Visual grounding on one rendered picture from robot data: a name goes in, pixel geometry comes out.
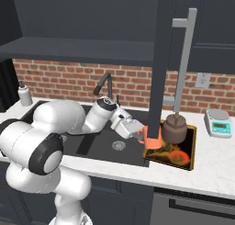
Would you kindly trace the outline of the grey soap dispenser bottle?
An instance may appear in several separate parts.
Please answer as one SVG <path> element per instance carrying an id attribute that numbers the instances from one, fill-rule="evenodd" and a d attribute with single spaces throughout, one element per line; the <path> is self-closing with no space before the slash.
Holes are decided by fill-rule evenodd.
<path id="1" fill-rule="evenodd" d="M 33 104 L 31 93 L 26 85 L 22 81 L 19 82 L 18 95 L 23 107 L 28 107 Z"/>

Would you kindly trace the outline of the black tray with gold rim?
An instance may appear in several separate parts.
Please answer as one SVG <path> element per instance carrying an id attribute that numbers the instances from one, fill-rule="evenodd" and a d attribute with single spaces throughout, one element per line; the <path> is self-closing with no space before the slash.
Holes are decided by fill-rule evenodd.
<path id="1" fill-rule="evenodd" d="M 179 144 L 172 144 L 162 140 L 159 150 L 144 149 L 142 157 L 156 163 L 171 165 L 187 171 L 194 169 L 196 151 L 196 127 L 187 126 L 185 140 Z"/>

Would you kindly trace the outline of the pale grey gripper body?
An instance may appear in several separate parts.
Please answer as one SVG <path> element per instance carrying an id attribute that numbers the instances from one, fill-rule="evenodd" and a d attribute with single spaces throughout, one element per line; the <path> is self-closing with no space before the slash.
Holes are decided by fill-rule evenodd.
<path id="1" fill-rule="evenodd" d="M 121 120 L 117 125 L 117 134 L 124 139 L 131 138 L 144 125 L 136 119 Z"/>

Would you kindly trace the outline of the orange mug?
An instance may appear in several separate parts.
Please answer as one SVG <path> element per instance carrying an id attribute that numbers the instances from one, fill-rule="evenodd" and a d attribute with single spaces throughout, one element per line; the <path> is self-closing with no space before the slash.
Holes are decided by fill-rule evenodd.
<path id="1" fill-rule="evenodd" d="M 159 135 L 157 139 L 147 137 L 148 127 L 143 128 L 143 141 L 147 150 L 158 150 L 162 147 L 162 129 L 159 129 Z"/>

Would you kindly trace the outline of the grey dishwasher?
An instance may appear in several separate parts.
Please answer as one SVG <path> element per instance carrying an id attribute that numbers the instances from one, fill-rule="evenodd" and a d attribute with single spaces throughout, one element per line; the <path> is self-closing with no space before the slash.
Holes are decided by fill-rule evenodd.
<path id="1" fill-rule="evenodd" d="M 235 225 L 235 219 L 220 218 L 170 208 L 169 199 L 186 199 L 235 208 L 235 199 L 212 197 L 179 190 L 154 188 L 150 225 Z"/>

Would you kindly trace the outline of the black sink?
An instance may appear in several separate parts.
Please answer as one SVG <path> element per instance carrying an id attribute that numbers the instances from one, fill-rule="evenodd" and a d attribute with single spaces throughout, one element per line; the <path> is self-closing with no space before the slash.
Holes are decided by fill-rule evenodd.
<path id="1" fill-rule="evenodd" d="M 71 135 L 63 133 L 63 154 L 148 167 L 149 161 L 142 157 L 143 145 L 136 138 L 123 139 L 110 126 L 111 123 L 108 122 L 100 132 L 92 134 Z"/>

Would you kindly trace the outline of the dark closed cabinet door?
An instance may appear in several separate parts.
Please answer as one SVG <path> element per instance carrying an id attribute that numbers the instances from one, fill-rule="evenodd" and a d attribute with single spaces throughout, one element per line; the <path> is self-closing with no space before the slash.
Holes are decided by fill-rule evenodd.
<path id="1" fill-rule="evenodd" d="M 235 0 L 177 0 L 174 17 L 196 8 L 188 72 L 235 74 Z"/>

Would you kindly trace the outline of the brown kettle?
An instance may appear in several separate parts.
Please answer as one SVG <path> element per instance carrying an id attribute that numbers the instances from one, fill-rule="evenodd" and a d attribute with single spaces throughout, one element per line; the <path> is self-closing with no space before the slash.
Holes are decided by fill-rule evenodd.
<path id="1" fill-rule="evenodd" d="M 162 124 L 162 137 L 172 144 L 179 144 L 185 140 L 187 125 L 185 118 L 178 112 L 168 115 Z"/>

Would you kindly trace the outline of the white kitchen scale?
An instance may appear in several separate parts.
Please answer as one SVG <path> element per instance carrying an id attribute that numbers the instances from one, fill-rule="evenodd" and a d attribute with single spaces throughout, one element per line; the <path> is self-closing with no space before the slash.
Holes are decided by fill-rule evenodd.
<path id="1" fill-rule="evenodd" d="M 210 137 L 229 139 L 232 136 L 232 120 L 227 111 L 208 109 L 204 121 Z"/>

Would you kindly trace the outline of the dark tall cabinet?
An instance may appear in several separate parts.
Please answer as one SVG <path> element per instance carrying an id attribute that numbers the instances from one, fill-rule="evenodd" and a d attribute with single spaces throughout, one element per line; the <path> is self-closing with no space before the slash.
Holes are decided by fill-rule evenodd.
<path id="1" fill-rule="evenodd" d="M 11 59 L 0 61 L 0 113 L 6 112 L 18 100 L 19 82 Z"/>

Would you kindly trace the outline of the grey wall socket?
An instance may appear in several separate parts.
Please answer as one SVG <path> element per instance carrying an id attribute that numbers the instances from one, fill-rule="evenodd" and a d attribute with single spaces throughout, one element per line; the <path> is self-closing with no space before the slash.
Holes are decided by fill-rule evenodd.
<path id="1" fill-rule="evenodd" d="M 208 88 L 211 74 L 210 73 L 198 73 L 196 76 L 196 84 L 197 88 Z"/>

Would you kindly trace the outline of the dark base cabinets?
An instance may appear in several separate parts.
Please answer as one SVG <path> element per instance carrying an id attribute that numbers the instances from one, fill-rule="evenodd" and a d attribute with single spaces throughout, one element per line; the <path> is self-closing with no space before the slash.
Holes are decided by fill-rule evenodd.
<path id="1" fill-rule="evenodd" d="M 0 163 L 0 221 L 48 225 L 56 215 L 53 193 L 28 194 L 6 183 L 8 163 Z M 92 177 L 92 190 L 82 201 L 94 225 L 149 225 L 153 187 Z"/>

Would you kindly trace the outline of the dark grey tap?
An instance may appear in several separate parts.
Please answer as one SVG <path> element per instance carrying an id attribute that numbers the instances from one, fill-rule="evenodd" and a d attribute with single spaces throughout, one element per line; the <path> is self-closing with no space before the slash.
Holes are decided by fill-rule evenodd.
<path id="1" fill-rule="evenodd" d="M 112 76 L 110 73 L 105 73 L 101 80 L 99 81 L 98 85 L 95 87 L 93 94 L 95 96 L 99 95 L 100 90 L 102 89 L 104 83 L 107 82 L 108 88 L 108 97 L 112 98 Z"/>

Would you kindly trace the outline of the dark open wall cabinet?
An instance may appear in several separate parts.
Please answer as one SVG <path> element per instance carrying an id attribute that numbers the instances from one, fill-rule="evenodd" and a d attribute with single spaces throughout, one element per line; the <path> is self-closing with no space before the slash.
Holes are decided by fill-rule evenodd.
<path id="1" fill-rule="evenodd" d="M 158 0 L 0 0 L 0 58 L 151 66 Z"/>

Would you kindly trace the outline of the dark open cabinet door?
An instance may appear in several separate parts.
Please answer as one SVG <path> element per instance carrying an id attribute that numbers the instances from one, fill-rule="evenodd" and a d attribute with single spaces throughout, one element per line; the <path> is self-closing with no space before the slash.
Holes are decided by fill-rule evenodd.
<path id="1" fill-rule="evenodd" d="M 148 116 L 148 138 L 157 139 L 162 101 L 171 46 L 173 14 L 176 0 L 158 0 L 151 76 L 151 100 Z"/>

